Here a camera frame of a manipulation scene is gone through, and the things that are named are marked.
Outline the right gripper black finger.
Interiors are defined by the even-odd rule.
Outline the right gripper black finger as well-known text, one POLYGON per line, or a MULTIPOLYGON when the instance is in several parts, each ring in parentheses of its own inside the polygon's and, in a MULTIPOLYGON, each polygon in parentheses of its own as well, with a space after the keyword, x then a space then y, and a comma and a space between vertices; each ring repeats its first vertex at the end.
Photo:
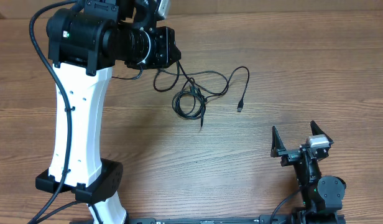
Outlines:
POLYGON ((285 154, 286 148, 279 136, 279 132, 275 126, 272 127, 272 147, 270 156, 271 157, 280 157, 285 154))
POLYGON ((318 125, 317 123, 312 120, 310 121, 310 127, 311 127, 311 131, 312 131, 312 134, 314 136, 316 135, 325 135, 325 137, 327 138, 327 140, 329 141, 330 145, 332 145, 334 143, 334 141, 329 137, 329 135, 327 135, 318 125))

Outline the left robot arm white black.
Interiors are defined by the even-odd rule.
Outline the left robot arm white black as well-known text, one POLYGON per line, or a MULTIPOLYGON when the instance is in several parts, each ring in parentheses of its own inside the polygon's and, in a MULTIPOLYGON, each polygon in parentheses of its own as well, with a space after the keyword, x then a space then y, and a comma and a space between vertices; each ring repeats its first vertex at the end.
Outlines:
POLYGON ((72 192, 93 223, 127 223, 118 195, 123 166, 100 156, 104 99, 117 61, 143 72, 180 60, 173 29, 157 26, 170 1, 62 1, 51 8, 48 54, 40 59, 56 84, 55 147, 35 186, 52 197, 72 192))

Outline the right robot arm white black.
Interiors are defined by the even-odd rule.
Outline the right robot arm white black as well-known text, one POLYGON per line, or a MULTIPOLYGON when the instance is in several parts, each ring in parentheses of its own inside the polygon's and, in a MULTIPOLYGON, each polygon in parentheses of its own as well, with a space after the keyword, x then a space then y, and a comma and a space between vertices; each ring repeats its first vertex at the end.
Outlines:
POLYGON ((274 209, 269 223, 345 223, 338 215, 343 207, 346 182, 333 175, 322 175, 318 163, 329 156, 333 140, 314 122, 310 122, 312 135, 298 149, 284 146, 277 128, 272 127, 271 157, 281 158, 281 166, 293 166, 298 190, 283 199, 274 209), (289 215, 278 211, 294 196, 302 196, 303 206, 292 209, 289 215))

